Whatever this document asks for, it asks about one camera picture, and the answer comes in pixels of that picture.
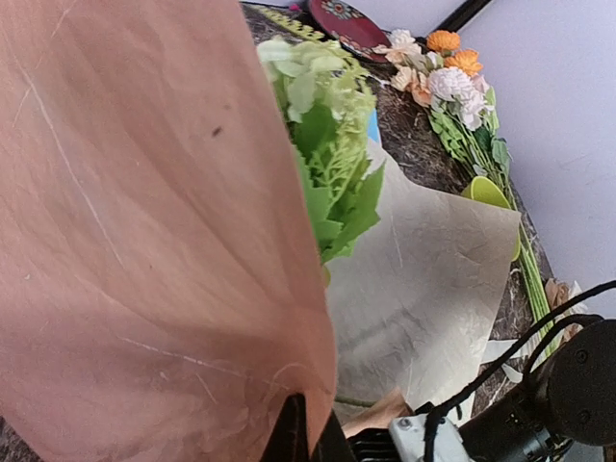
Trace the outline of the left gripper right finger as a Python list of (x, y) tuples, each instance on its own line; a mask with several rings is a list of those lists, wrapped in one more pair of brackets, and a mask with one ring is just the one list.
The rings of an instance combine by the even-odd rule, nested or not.
[(355, 462), (342, 426), (334, 412), (330, 414), (310, 461)]

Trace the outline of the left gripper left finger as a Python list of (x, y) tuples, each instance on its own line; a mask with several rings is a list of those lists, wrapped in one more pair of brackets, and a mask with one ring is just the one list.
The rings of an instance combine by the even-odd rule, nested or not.
[(308, 462), (306, 402), (304, 395), (289, 396), (280, 411), (261, 462)]

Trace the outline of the beige pink wrapping paper sheet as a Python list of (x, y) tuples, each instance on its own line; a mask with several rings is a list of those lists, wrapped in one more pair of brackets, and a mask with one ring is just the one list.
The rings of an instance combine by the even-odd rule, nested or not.
[(235, 1), (1, 5), (1, 415), (45, 461), (311, 455), (336, 349)]

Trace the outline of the green leafy fake flower bunch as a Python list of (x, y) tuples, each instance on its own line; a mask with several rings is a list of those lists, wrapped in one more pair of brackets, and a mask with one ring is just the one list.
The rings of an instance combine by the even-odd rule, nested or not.
[(348, 257), (379, 222), (384, 177), (368, 156), (375, 108), (368, 73), (333, 40), (274, 37), (256, 50), (297, 153), (321, 264)]

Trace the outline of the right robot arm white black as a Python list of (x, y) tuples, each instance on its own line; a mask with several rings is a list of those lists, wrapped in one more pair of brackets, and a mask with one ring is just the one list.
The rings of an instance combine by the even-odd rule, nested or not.
[(574, 315), (581, 330), (460, 428), (473, 461), (546, 461), (573, 442), (615, 444), (615, 321)]

